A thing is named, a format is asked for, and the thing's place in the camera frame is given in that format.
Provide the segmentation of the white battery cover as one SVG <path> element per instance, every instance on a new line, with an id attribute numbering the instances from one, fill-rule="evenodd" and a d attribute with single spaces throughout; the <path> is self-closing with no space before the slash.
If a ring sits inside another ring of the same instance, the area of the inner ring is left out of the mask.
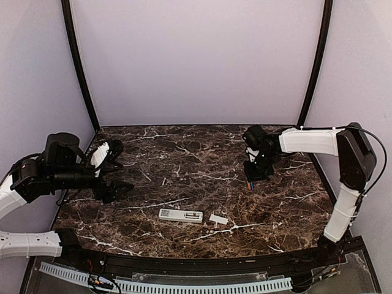
<path id="1" fill-rule="evenodd" d="M 214 223 L 214 228 L 218 228 L 219 224 L 227 225 L 228 219 L 225 217 L 217 216 L 215 214 L 211 214 L 209 217 L 209 221 Z"/>

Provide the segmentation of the white remote control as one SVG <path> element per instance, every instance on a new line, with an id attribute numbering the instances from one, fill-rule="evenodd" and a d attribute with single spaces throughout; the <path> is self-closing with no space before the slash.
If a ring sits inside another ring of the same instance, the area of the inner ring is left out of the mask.
<path id="1" fill-rule="evenodd" d="M 201 211 L 185 211 L 177 209 L 160 209 L 159 219 L 172 222 L 188 222 L 201 224 L 203 213 Z"/>

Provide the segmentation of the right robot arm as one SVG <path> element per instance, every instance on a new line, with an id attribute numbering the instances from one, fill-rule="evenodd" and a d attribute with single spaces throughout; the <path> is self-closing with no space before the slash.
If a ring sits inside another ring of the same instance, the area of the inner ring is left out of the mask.
<path id="1" fill-rule="evenodd" d="M 371 145 L 382 141 L 358 122 L 338 127 L 289 127 L 268 132 L 259 125 L 243 134 L 248 159 L 244 161 L 248 187 L 256 181 L 270 180 L 274 166 L 284 156 L 296 153 L 334 156 L 338 164 L 339 193 L 331 217 L 322 234 L 323 243 L 312 253 L 313 261 L 325 266 L 336 256 L 334 244 L 340 242 L 357 217 L 361 204 L 380 180 L 374 177 L 377 155 Z"/>

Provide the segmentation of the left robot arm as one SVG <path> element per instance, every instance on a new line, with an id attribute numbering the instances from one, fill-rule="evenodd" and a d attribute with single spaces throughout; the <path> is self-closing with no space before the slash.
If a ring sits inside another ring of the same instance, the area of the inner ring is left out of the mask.
<path id="1" fill-rule="evenodd" d="M 124 149 L 120 140 L 106 141 L 89 154 L 79 144 L 74 134 L 50 134 L 42 153 L 30 154 L 13 164 L 1 181 L 1 217 L 58 190 L 89 189 L 95 200 L 111 203 L 134 188 L 132 183 L 108 183 L 104 178 L 123 168 L 117 161 Z M 44 233 L 1 232 L 1 258 L 22 256 L 63 257 L 73 267 L 86 262 L 86 252 L 68 228 Z"/>

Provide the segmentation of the black curved table rail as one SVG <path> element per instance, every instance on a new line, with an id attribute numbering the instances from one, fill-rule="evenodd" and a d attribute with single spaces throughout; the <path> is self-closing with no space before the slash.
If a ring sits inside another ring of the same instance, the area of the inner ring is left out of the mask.
<path id="1" fill-rule="evenodd" d="M 77 270 L 112 277 L 131 277 L 136 273 L 213 276 L 266 272 L 270 275 L 296 275 L 344 260 L 341 254 L 327 256 L 318 247 L 272 255 L 205 259 L 136 257 L 73 248 L 67 249 L 62 256 L 54 259 L 56 263 L 71 266 Z"/>

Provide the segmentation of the right black frame post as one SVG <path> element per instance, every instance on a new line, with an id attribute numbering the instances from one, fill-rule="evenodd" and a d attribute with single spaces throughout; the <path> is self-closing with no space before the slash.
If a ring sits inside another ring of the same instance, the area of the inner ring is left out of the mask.
<path id="1" fill-rule="evenodd" d="M 328 32 L 330 28 L 330 21 L 332 16 L 333 0 L 324 0 L 323 13 L 320 25 L 320 32 L 317 41 L 317 47 L 312 65 L 309 83 L 307 85 L 306 93 L 304 96 L 303 104 L 301 107 L 300 115 L 298 117 L 297 126 L 303 126 L 306 122 L 311 103 L 314 97 L 317 81 L 319 78 L 320 70 L 322 67 L 323 56 L 325 52 Z"/>

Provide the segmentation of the black frame post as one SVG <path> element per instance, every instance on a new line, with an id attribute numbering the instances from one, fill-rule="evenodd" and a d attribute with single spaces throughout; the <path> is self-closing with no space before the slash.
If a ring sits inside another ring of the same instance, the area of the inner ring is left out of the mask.
<path id="1" fill-rule="evenodd" d="M 62 6 L 64 24 L 66 28 L 67 40 L 69 43 L 70 53 L 73 61 L 73 66 L 77 76 L 83 102 L 88 112 L 89 120 L 91 122 L 92 128 L 94 129 L 94 132 L 96 133 L 100 130 L 100 124 L 96 111 L 93 106 L 91 94 L 89 92 L 87 79 L 81 61 L 77 36 L 75 32 L 74 20 L 72 17 L 71 2 L 69 0 L 61 0 L 61 6 Z"/>
<path id="2" fill-rule="evenodd" d="M 320 32 L 317 41 L 317 47 L 312 65 L 309 83 L 307 85 L 306 93 L 304 96 L 303 104 L 301 107 L 300 115 L 298 117 L 297 126 L 303 126 L 306 122 L 311 103 L 314 97 L 317 81 L 319 78 L 320 70 L 322 67 L 323 56 L 325 52 L 328 32 L 330 28 L 330 21 L 332 16 L 333 0 L 324 0 L 323 13 L 320 25 Z"/>

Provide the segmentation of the left black frame post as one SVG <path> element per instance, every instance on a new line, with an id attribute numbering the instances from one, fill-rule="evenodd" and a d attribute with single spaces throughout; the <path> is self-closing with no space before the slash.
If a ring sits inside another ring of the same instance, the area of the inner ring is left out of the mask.
<path id="1" fill-rule="evenodd" d="M 73 66 L 77 76 L 83 102 L 88 112 L 89 120 L 91 122 L 92 128 L 94 129 L 94 132 L 96 133 L 100 130 L 100 124 L 96 111 L 93 106 L 91 94 L 89 92 L 87 79 L 81 61 L 77 36 L 75 32 L 74 20 L 72 17 L 71 2 L 69 0 L 61 0 L 61 6 L 62 6 L 64 24 L 66 28 L 67 40 L 69 43 L 70 53 L 73 61 Z"/>

